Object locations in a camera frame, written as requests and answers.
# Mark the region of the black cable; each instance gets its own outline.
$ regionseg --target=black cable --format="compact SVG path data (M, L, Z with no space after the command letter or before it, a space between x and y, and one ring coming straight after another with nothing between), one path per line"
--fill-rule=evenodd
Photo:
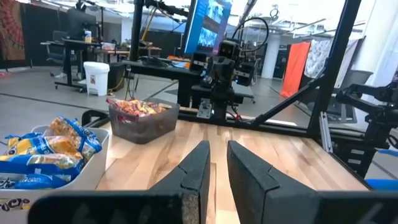
M269 27L268 27L268 23L267 23L267 21L265 21L265 19L260 18L260 17L252 17L252 18L249 18L249 19L246 19L245 21L243 21L243 22L242 22L240 25L238 25L237 28L235 29L234 34L232 35L232 38L235 37L237 31L240 30L240 28L243 27L244 24L245 24L246 22L251 21L251 20L255 20L255 19L261 20L261 21L266 25L266 27L267 27L266 39L265 39L265 40L263 41L263 43L262 43L260 46L258 46L256 49L251 49L251 50L243 50L243 49L241 49L242 52L255 52L255 51L259 50L261 47L263 47L263 46L266 44L267 40L268 40L268 37L269 37Z
M176 29L178 29L180 26L182 26L184 23L186 23L186 21L180 23L177 27L175 27L174 29L172 29L170 32L164 34L162 37L159 37L157 40L155 40L153 43L160 41L161 39L163 39L164 37L170 35L173 33L173 31L175 31Z
M159 2L158 2L158 1L156 1L156 5L157 5L156 8L157 8L163 15L167 16L168 18L172 19L172 20L175 21L175 22L180 23L180 21L179 21L178 19L176 19L176 18L172 17L171 15L167 14L166 12L164 12L164 10L161 9L161 8L159 7Z
M234 114L232 114L231 112L227 111L226 113L228 113L229 115L231 115L232 118L233 118L235 121L239 121L238 118L237 118Z
M276 19L279 15L279 10L277 8L274 8L273 10L271 10L269 12L269 16L271 17L272 20Z

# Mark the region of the chip bag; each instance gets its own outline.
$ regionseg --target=chip bag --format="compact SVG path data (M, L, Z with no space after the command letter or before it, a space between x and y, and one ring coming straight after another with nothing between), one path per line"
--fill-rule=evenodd
M114 109L138 117L157 114L165 110L165 108L156 103L147 103L134 98L131 98L128 101L108 98L106 99L106 102L108 102Z
M102 150L101 143L98 141L95 134L79 125L76 119L69 120L62 116L58 116L44 132L44 136L53 135L80 137L80 144L76 149L83 155L85 162L88 162L95 153Z
M56 175L0 174L0 189L55 189L68 182Z
M73 180L84 165L81 156L65 154L0 156L0 173L55 175Z
M23 139L34 138L37 136L41 136L42 134L43 133L27 133L23 136L16 136L16 135L10 134L10 135L6 136L5 138L8 139L8 148L10 149Z
M7 150L5 155L61 153L81 157L81 153L78 151L80 146L81 137L39 136L30 139L22 139Z

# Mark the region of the metal bracket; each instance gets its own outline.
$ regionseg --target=metal bracket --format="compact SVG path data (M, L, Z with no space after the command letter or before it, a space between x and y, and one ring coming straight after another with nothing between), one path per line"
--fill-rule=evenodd
M211 117L211 103L210 99L202 98L197 113L198 118L210 119Z
M322 139L322 147L326 152L333 152L331 137L328 124L328 116L326 112L321 112L319 116L319 125Z

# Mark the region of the trash bin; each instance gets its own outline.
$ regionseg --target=trash bin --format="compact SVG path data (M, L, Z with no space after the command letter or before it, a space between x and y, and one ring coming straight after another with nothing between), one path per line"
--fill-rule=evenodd
M85 62L87 94L106 96L108 92L109 65L99 62Z

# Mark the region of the monitor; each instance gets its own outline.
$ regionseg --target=monitor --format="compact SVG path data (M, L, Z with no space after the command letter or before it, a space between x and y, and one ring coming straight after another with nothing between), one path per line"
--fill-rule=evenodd
M83 40L85 29L91 31L91 36L95 37L96 17L85 12L79 11L75 8L68 9L68 36L73 40Z
M184 54L217 54L231 14L232 0L196 0L192 4L185 29Z

